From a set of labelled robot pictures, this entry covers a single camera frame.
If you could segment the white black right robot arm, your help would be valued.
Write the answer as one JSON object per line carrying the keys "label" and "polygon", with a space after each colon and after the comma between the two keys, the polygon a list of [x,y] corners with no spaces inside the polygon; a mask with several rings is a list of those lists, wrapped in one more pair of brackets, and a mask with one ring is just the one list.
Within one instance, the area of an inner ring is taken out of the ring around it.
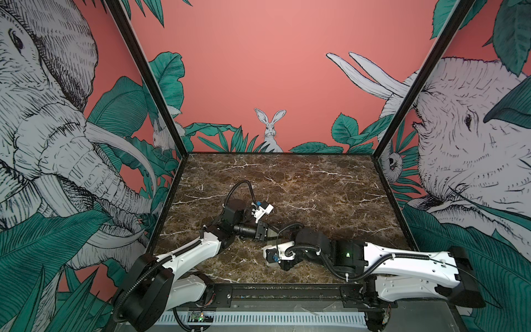
{"label": "white black right robot arm", "polygon": [[416,252],[386,248],[358,240],[332,240],[302,228],[288,242],[263,249],[264,258],[288,271],[302,261],[324,266],[346,284],[359,284],[372,306],[403,299],[438,298],[458,307],[483,308],[470,258],[464,248]]}

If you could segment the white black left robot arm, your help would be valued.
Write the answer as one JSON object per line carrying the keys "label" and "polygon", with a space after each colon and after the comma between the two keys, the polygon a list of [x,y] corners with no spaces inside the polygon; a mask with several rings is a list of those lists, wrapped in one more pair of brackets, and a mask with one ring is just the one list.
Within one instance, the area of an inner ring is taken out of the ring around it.
{"label": "white black left robot arm", "polygon": [[195,240],[163,255],[138,257],[113,296],[112,320],[146,331],[164,312],[176,307],[213,305],[217,299],[214,282],[192,269],[227,249],[236,237],[266,240],[268,226],[261,218],[273,209],[265,201],[247,205],[231,199]]}

